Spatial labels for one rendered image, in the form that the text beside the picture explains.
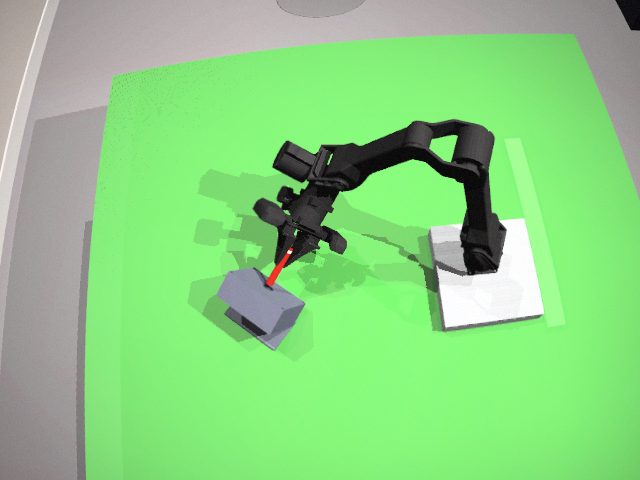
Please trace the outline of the red cylindrical peg with grey band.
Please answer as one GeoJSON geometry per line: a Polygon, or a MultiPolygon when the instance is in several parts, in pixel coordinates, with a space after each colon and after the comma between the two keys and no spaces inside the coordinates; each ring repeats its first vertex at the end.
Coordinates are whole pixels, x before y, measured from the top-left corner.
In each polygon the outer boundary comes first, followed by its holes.
{"type": "Polygon", "coordinates": [[[266,281],[266,284],[268,284],[269,286],[273,286],[275,280],[277,279],[279,273],[281,272],[282,268],[284,267],[286,261],[288,260],[290,254],[292,253],[292,251],[293,251],[293,249],[290,247],[290,249],[288,250],[288,252],[284,256],[282,261],[278,265],[275,265],[273,271],[271,272],[269,278],[266,281]]]}

